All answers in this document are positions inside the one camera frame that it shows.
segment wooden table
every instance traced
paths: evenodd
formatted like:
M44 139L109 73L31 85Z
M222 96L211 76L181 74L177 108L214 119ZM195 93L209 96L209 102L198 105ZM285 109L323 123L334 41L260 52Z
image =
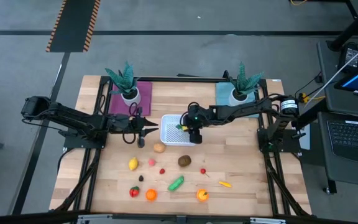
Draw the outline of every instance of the wooden table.
M77 110L93 112L99 80L100 76L84 76ZM269 93L283 93L280 80L267 80L267 86ZM147 119L160 124L163 115L182 114L192 101L205 108L215 105L215 83L153 82L152 113ZM167 146L167 150L160 154L153 150L153 145L160 142L159 131L147 135L142 149L136 144L124 143L120 134L110 134L101 153L91 211L272 216L264 158L257 143L257 128L258 119L236 119L224 126L203 128L203 143L200 145ZM78 183L84 151L75 149L63 158L50 208L59 206ZM186 154L191 157L191 164L179 167L178 158ZM132 157L139 160L135 171L128 168ZM148 165L150 158L157 161L154 167ZM302 208L311 213L300 163L289 153L281 153L281 158L286 186ZM163 175L159 174L161 168L166 170ZM207 170L209 177L200 174L201 168ZM144 177L143 182L138 181L140 175ZM169 192L167 187L181 175L184 175L185 183L177 191ZM231 183L232 188L219 185L220 180ZM132 198L129 189L136 185L140 187L140 195ZM156 201L146 201L147 189L158 192ZM197 201L198 189L209 192L207 202ZM81 208L85 206L87 190L85 186ZM282 213L277 186L276 195Z

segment kiwi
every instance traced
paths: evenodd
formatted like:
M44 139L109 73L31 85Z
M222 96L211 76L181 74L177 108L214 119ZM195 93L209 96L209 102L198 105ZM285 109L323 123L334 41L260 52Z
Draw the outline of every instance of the kiwi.
M190 158L190 156L184 155L184 156L179 157L179 159L178 159L178 164L179 164L179 166L181 166L181 167L185 167L185 166L190 165L190 164L191 164L191 158Z

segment white flower pot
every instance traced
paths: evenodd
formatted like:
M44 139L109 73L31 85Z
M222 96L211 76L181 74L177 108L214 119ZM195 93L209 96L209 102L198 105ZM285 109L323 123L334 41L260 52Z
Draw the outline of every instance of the white flower pot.
M240 104L243 104L247 101L248 99L248 95L247 95L247 98L245 98L244 100L237 100L233 94L234 94L234 90L235 88L233 88L230 92L230 95L229 95L229 106L237 106L237 105L240 105Z
M140 97L140 92L139 92L139 89L136 87L136 90L137 90L137 94L136 96L133 98L133 99L125 99L125 97L121 94L121 97L122 99L124 100L124 103L127 105L127 106L130 106L133 102L134 103L137 103L139 105L140 103L140 100L141 100L141 97Z

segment concrete floor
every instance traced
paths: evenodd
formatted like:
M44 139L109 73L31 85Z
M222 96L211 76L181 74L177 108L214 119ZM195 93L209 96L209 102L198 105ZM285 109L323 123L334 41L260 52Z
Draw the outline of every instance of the concrete floor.
M50 30L61 3L0 0L0 29ZM358 1L353 3L358 10ZM343 30L350 22L351 14L341 3L307 2L294 7L287 0L103 0L96 30ZM0 36L0 141L5 143L0 150L0 215L10 212L35 137L36 128L21 123L24 99L50 94L63 57L45 52L48 39ZM89 52L70 55L58 101L74 106L83 75L104 75L104 67L122 68L126 60L140 76L202 77L221 77L224 70L235 74L243 61L249 74L264 71L265 78L282 79L285 92L294 94L319 72L316 43L326 39L94 36ZM312 83L305 91L316 87ZM56 131L47 132L24 213L48 210L63 140ZM358 185L338 183L339 193L327 196L321 190L326 185L324 168L304 166L303 170L313 214L358 221Z

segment black floor mat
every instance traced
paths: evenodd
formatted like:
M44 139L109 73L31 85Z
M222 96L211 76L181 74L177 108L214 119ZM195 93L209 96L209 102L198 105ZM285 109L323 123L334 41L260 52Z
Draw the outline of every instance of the black floor mat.
M87 52L100 0L64 0L47 52Z

